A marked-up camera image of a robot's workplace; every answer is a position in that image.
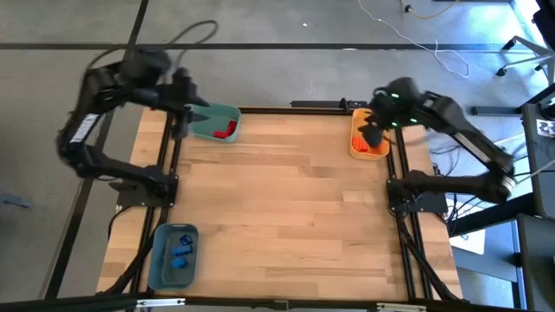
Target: wooden table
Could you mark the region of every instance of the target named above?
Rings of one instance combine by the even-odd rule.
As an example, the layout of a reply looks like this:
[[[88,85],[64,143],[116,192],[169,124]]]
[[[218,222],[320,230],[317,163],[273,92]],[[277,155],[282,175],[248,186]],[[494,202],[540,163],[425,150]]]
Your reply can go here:
[[[163,113],[144,112],[132,163],[156,162],[164,122]],[[399,237],[386,211],[387,162],[352,158],[349,125],[346,116],[244,114],[232,144],[184,140],[168,222],[199,228],[200,262],[188,289],[159,294],[406,301]],[[409,166],[431,173],[425,144],[410,145],[423,134],[404,131]],[[98,290],[135,256],[144,216],[137,207],[115,221]],[[428,261],[460,296],[446,226],[419,216]],[[421,294],[417,268],[413,259]]]

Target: blue block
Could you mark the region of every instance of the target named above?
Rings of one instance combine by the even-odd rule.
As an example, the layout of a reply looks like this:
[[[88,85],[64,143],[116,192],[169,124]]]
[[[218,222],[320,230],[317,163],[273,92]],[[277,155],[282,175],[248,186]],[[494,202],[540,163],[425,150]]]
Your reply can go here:
[[[182,236],[180,238],[180,242],[181,242],[181,244],[188,245],[188,244],[193,243],[193,239],[190,236],[188,236],[187,234],[185,234],[184,236]]]
[[[184,257],[178,257],[172,260],[172,267],[175,269],[183,269],[187,265],[187,260]]]
[[[172,256],[184,256],[193,252],[193,247],[191,245],[173,247]]]

